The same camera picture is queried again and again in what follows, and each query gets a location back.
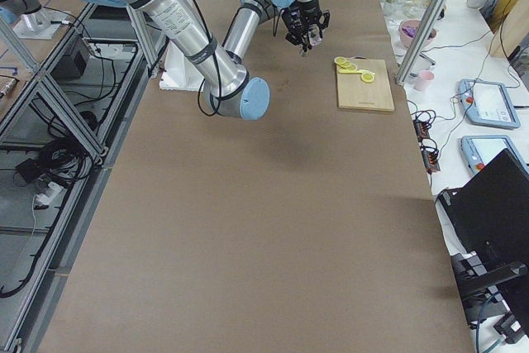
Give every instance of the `metal rod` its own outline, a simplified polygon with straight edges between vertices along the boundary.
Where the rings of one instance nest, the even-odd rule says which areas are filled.
[[[140,42],[140,47],[143,50],[147,64],[149,65],[149,68],[153,70],[153,75],[156,76],[158,74],[158,68],[155,64],[158,56],[156,54],[155,44],[152,41],[149,31],[147,30],[143,12],[138,12],[130,6],[126,7],[126,11],[128,12],[129,18],[131,19],[132,27],[136,32],[136,36]]]
[[[36,73],[39,70],[39,64],[33,58],[33,55],[2,18],[0,18],[0,39],[6,43],[9,50],[15,53],[26,69],[32,73]]]
[[[228,32],[224,49],[243,59],[257,26],[259,15],[249,8],[242,8]]]
[[[421,53],[422,47],[427,41],[431,29],[433,28],[445,2],[446,0],[431,0],[430,5],[424,13],[421,25],[417,30],[417,34],[413,38],[412,45],[410,45],[410,48],[407,50],[403,62],[397,72],[397,84],[401,86],[404,85],[404,81],[411,72],[413,65],[417,61],[417,57]]]
[[[105,152],[102,143],[99,142],[94,132],[90,130],[87,123],[79,115],[78,110],[51,76],[45,74],[41,86],[43,89],[39,87],[39,94],[46,105],[53,109],[54,114],[72,132],[72,135],[89,153],[93,161],[97,163]]]

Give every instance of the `black cable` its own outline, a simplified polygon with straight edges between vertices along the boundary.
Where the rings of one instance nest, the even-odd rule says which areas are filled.
[[[59,9],[53,8],[53,7],[43,6],[43,8],[45,8],[47,10],[52,10],[54,12],[61,12],[61,13],[65,14],[66,16],[72,17],[74,19],[74,21],[78,23],[78,26],[81,26],[81,29],[82,29],[82,31],[84,31],[86,33],[86,36],[88,36],[89,39],[92,39],[92,37],[88,33],[88,30],[86,29],[86,25],[84,25],[84,23],[81,20],[79,20],[74,14],[70,14],[69,12],[63,12],[62,10],[59,10]]]
[[[91,165],[88,172],[81,175],[86,165],[86,159],[90,159]],[[68,136],[44,145],[39,152],[37,164],[48,178],[67,188],[71,184],[88,177],[93,166],[93,159],[75,138]],[[68,176],[74,170],[74,177]]]
[[[209,43],[211,44],[213,42],[213,37],[212,37],[212,34],[211,32],[209,31],[209,29],[207,28],[207,23],[206,23],[206,19],[204,18],[204,15],[202,14],[202,10],[200,9],[200,6],[198,5],[198,2],[197,0],[192,0],[193,1],[193,5],[195,6],[195,8],[197,9],[197,13],[200,17],[200,20],[203,24],[203,29],[204,29],[204,33],[206,34],[206,37],[207,37],[207,40],[209,41]],[[215,64],[215,69],[217,70],[217,79],[218,79],[218,99],[217,99],[217,105],[215,106],[215,109],[213,109],[213,112],[212,113],[207,113],[203,108],[202,108],[202,104],[200,103],[200,93],[202,92],[202,88],[206,82],[206,79],[204,79],[202,81],[202,83],[200,84],[200,87],[198,88],[198,94],[197,94],[197,100],[198,100],[198,109],[200,109],[200,112],[202,112],[204,115],[208,116],[208,117],[212,117],[212,116],[215,116],[218,114],[218,111],[219,109],[221,108],[221,103],[222,103],[222,79],[221,79],[221,70],[219,69],[219,66],[218,66],[218,59],[217,59],[217,54],[215,51],[213,51],[213,63]]]
[[[110,58],[103,58],[103,57],[96,57],[96,58],[100,58],[101,59],[101,65],[102,65],[102,82],[101,82],[101,89],[99,91],[99,95],[95,99],[87,99],[86,101],[81,101],[80,103],[75,103],[74,104],[75,107],[78,107],[80,105],[84,105],[86,103],[96,103],[98,101],[101,101],[102,99],[110,97],[112,95],[112,93],[114,92],[114,88],[116,87],[116,83],[117,83],[117,73],[116,73],[116,66],[114,64],[114,60],[110,59]],[[106,93],[104,95],[101,95],[102,91],[103,91],[103,87],[104,87],[104,82],[105,82],[105,68],[104,68],[104,65],[103,65],[103,60],[109,60],[110,61],[110,64],[112,66],[113,84],[112,84],[112,87],[110,88],[110,90],[108,90],[108,93]]]
[[[274,7],[274,20],[273,20],[273,25],[272,25],[272,36],[273,37],[276,37],[278,35],[279,20],[281,19],[282,14],[283,14],[283,10],[280,10],[278,14],[276,7]]]
[[[149,73],[149,76],[152,75],[152,72],[155,69],[156,65],[158,65],[160,63],[162,57],[164,56],[165,50],[167,50],[167,46],[169,45],[170,42],[171,42],[171,39],[166,36],[165,37],[165,43],[160,48],[160,51],[158,51],[158,55],[156,56],[155,62],[152,64],[152,66],[149,67],[149,69],[147,71]]]
[[[17,78],[14,77],[14,76],[7,76],[6,74],[0,74],[0,78],[15,79],[15,81],[16,81],[17,83],[20,82],[20,79],[17,79]]]
[[[233,29],[233,24],[235,24],[235,19],[237,19],[237,16],[239,15],[239,11],[242,9],[242,7],[237,8],[237,11],[235,13],[235,16],[231,19],[230,26],[228,27],[228,31],[226,32],[226,36],[224,36],[224,40],[222,41],[222,47],[226,44],[226,41],[228,40],[228,36],[231,33],[231,29]]]
[[[431,47],[430,49],[428,50],[423,50],[422,52],[423,53],[427,53],[428,51],[432,51],[432,50],[439,50],[439,49],[459,49],[461,47],[465,47],[466,45],[469,45],[471,43],[475,43],[476,41],[480,41],[481,39],[483,39],[490,31],[486,31],[482,36],[480,36],[478,39],[474,39],[473,41],[468,41],[466,43],[464,43],[463,45],[440,45],[438,47]]]
[[[154,26],[154,25],[151,25],[151,24],[148,24],[148,23],[145,23],[145,24],[146,24],[149,28],[152,28],[152,29],[154,29],[154,30],[156,30],[156,31],[161,31],[161,29],[160,29],[159,27],[157,27],[157,26]]]
[[[419,110],[419,106],[418,106],[414,101],[411,101],[411,100],[409,100],[409,99],[407,99],[407,101],[408,101],[409,103],[411,103],[411,104],[415,107],[415,112],[418,112],[418,110]]]
[[[53,235],[53,232],[54,232],[55,228],[57,227],[57,224],[59,223],[60,216],[62,215],[62,210],[64,209],[64,206],[66,205],[66,203],[68,202],[68,200],[69,200],[69,198],[70,198],[70,196],[72,194],[73,187],[74,187],[74,184],[71,184],[68,187],[68,189],[66,190],[66,194],[64,195],[63,201],[60,204],[60,211],[57,213],[57,215],[55,216],[54,221],[52,222],[51,226],[48,228],[48,232],[46,233],[45,238],[42,241],[41,246],[39,247],[38,251],[34,255],[31,255],[33,257],[33,261],[31,262],[31,266],[30,266],[30,269],[28,270],[28,272],[26,274],[26,277],[24,279],[18,280],[18,283],[19,283],[18,286],[16,286],[14,289],[11,289],[9,291],[4,292],[5,285],[0,287],[0,299],[1,298],[10,298],[10,297],[12,297],[13,295],[15,295],[15,294],[19,293],[20,291],[22,291],[22,289],[29,283],[31,277],[35,273],[36,264],[39,261],[39,259],[41,258],[42,252],[44,251],[45,247],[47,246],[48,242],[50,241],[50,238]]]
[[[454,132],[455,130],[457,130],[457,127],[459,127],[461,124],[463,124],[463,122],[465,121],[465,117],[466,117],[466,114],[469,112],[469,109],[471,107],[467,107],[465,109],[465,111],[463,112],[463,117],[461,118],[461,120],[459,121],[459,123],[457,123],[448,133],[448,137],[446,137],[446,141],[445,143],[443,144],[443,146],[439,149],[439,156],[438,156],[438,159],[441,158],[441,153],[443,151],[443,149],[445,149],[445,147],[448,145],[448,142],[450,141],[450,136],[452,135],[452,132]]]

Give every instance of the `cable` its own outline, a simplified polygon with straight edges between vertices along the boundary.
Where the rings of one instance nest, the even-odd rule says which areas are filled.
[[[29,283],[29,281],[31,279],[31,276],[35,272],[36,264],[39,261],[39,259],[41,258],[42,252],[44,251],[45,247],[48,244],[48,241],[50,241],[50,238],[53,235],[53,232],[54,232],[55,228],[57,227],[57,223],[59,222],[60,216],[62,214],[62,209],[64,208],[64,205],[69,200],[69,197],[70,197],[70,195],[72,193],[72,190],[73,190],[73,186],[74,185],[71,184],[68,187],[68,189],[66,191],[66,194],[63,197],[63,201],[60,204],[60,210],[61,211],[59,211],[57,213],[53,223],[48,228],[48,232],[46,233],[46,236],[45,236],[44,240],[42,241],[41,246],[39,247],[39,250],[34,255],[32,255],[33,261],[31,262],[31,267],[28,270],[26,277],[24,279],[22,279],[22,280],[18,280],[18,282],[19,282],[18,286],[15,287],[14,289],[9,290],[9,291],[4,291],[4,287],[5,287],[4,285],[2,287],[0,287],[0,299],[1,298],[10,298],[10,297],[12,297],[13,295],[15,295],[15,294],[19,293],[20,291],[22,291],[22,289],[26,286],[26,284]]]
[[[17,83],[20,83],[20,79],[17,79],[14,76],[7,76],[6,74],[0,74],[0,78],[8,78],[8,79],[15,79]]]
[[[409,100],[409,99],[407,99],[407,101],[408,101],[409,103],[411,103],[411,104],[415,107],[415,112],[418,112],[418,111],[419,111],[419,106],[418,106],[414,101],[411,101],[411,100]]]
[[[92,37],[88,33],[88,30],[86,29],[86,26],[84,25],[84,23],[81,20],[79,20],[74,14],[70,14],[69,12],[63,12],[62,10],[59,10],[59,9],[53,8],[53,7],[43,6],[43,8],[45,8],[47,10],[54,11],[54,12],[61,12],[61,13],[65,14],[66,16],[72,17],[74,19],[74,21],[77,22],[79,26],[81,26],[82,30],[86,33],[86,36],[88,36],[89,39],[92,39]]]
[[[481,322],[484,321],[483,319],[483,315],[484,315],[484,311],[485,311],[485,308],[488,306],[488,304],[493,300],[493,298],[496,296],[496,295],[499,295],[500,292],[497,291],[495,293],[493,293],[490,297],[488,297],[485,302],[483,303],[483,305],[481,305],[481,308],[479,309],[479,315],[478,315],[478,323],[476,324],[476,353],[479,353],[479,326],[481,325]]]
[[[207,23],[206,23],[206,20],[204,18],[204,15],[202,14],[202,10],[200,9],[200,6],[198,5],[198,2],[197,0],[192,0],[193,1],[193,5],[195,6],[195,8],[197,9],[197,13],[198,15],[200,16],[200,20],[202,22],[202,25],[203,25],[203,29],[204,29],[204,33],[206,34],[206,37],[207,37],[207,40],[209,41],[209,44],[212,43],[213,41],[213,38],[212,38],[212,34],[211,32],[209,31],[209,29],[207,28]],[[215,116],[218,114],[218,111],[219,109],[221,108],[221,103],[222,103],[222,79],[221,79],[221,70],[219,68],[219,65],[218,65],[218,59],[217,59],[217,53],[215,51],[213,51],[213,63],[215,64],[215,69],[217,70],[217,79],[218,79],[218,99],[217,99],[217,105],[215,106],[215,109],[213,109],[213,112],[212,113],[207,113],[203,108],[202,108],[202,104],[200,103],[200,93],[202,92],[202,89],[203,89],[203,86],[204,84],[206,83],[206,79],[204,79],[202,81],[202,83],[200,84],[200,87],[198,88],[198,94],[197,94],[197,104],[198,104],[198,109],[200,109],[200,112],[202,112],[204,115],[208,116],[208,117],[212,117],[212,116]]]
[[[224,40],[222,41],[222,47],[224,47],[224,45],[226,44],[226,41],[228,40],[228,36],[231,33],[231,29],[233,29],[233,24],[235,24],[235,20],[237,19],[237,16],[239,15],[239,12],[241,11],[241,9],[242,7],[237,8],[235,15],[231,19],[230,26],[228,27],[228,30],[226,32],[226,36],[224,36]]]
[[[452,97],[450,98],[450,100],[453,100],[453,99],[455,99],[455,98],[457,98],[457,97],[459,97],[459,96],[461,96],[461,95],[463,95],[463,94],[465,94],[465,93],[467,93],[467,92],[469,92],[469,91],[472,91],[472,89],[474,88],[476,82],[479,80],[479,77],[480,77],[481,74],[483,73],[484,66],[485,66],[485,62],[487,61],[487,59],[488,59],[489,56],[490,56],[490,51],[491,51],[491,49],[492,49],[492,45],[493,45],[493,41],[491,40],[491,41],[490,41],[490,45],[489,45],[489,47],[488,47],[487,55],[485,56],[485,58],[483,59],[483,62],[481,63],[481,68],[479,69],[478,77],[477,77],[476,79],[474,79],[473,84],[472,84],[471,86],[469,86],[464,92],[462,92],[462,93],[458,93],[458,94],[452,96]],[[463,113],[463,117],[461,118],[460,122],[457,123],[457,124],[454,126],[454,128],[452,128],[452,129],[450,130],[450,132],[448,133],[448,137],[446,137],[446,141],[445,141],[445,143],[444,143],[444,144],[442,145],[442,147],[439,149],[439,156],[438,156],[439,159],[441,158],[441,154],[442,154],[443,149],[445,149],[446,145],[448,145],[448,142],[449,142],[449,140],[450,140],[450,136],[452,135],[452,132],[454,132],[454,131],[457,129],[457,127],[459,127],[459,126],[463,123],[463,121],[465,120],[466,114],[468,113],[468,111],[469,111],[470,108],[471,108],[471,107],[466,107],[466,108],[465,108],[465,112]]]
[[[91,165],[85,175],[86,159]],[[38,165],[41,171],[57,184],[67,188],[71,184],[86,179],[93,165],[93,159],[88,152],[71,137],[58,138],[44,145],[39,152]],[[69,176],[75,170],[75,176]]]
[[[478,39],[474,39],[473,41],[468,41],[466,43],[464,43],[463,45],[441,45],[441,46],[438,46],[438,47],[431,47],[430,49],[428,50],[423,50],[422,52],[423,53],[427,53],[428,51],[432,51],[432,50],[439,50],[439,49],[459,49],[461,47],[465,47],[466,45],[469,45],[471,43],[475,43],[476,41],[480,41],[481,39],[483,39],[490,31],[486,31],[482,36],[480,36]]]
[[[503,342],[503,338],[499,337],[489,348],[484,350],[483,353],[490,353],[491,351],[496,349],[496,347],[498,347],[502,342]]]
[[[148,24],[148,23],[145,23],[145,24],[146,24],[149,28],[152,28],[152,29],[154,29],[154,30],[156,30],[156,31],[161,31],[161,29],[160,29],[159,27],[157,27],[157,26],[154,26],[154,25],[151,25],[151,24]]]
[[[33,235],[35,235],[35,229],[36,229],[35,200],[36,200],[36,194],[33,195],[33,199],[31,200],[31,215],[33,217],[33,227],[31,229],[31,234],[27,238],[26,242],[24,243],[24,246],[22,246],[22,248],[18,251],[17,258],[12,262],[13,263],[13,267],[11,268],[9,273],[6,275],[5,279],[8,279],[8,277],[11,276],[12,271],[15,269],[18,261],[21,259],[22,254],[26,250],[27,245],[30,243],[31,238],[33,237]]]

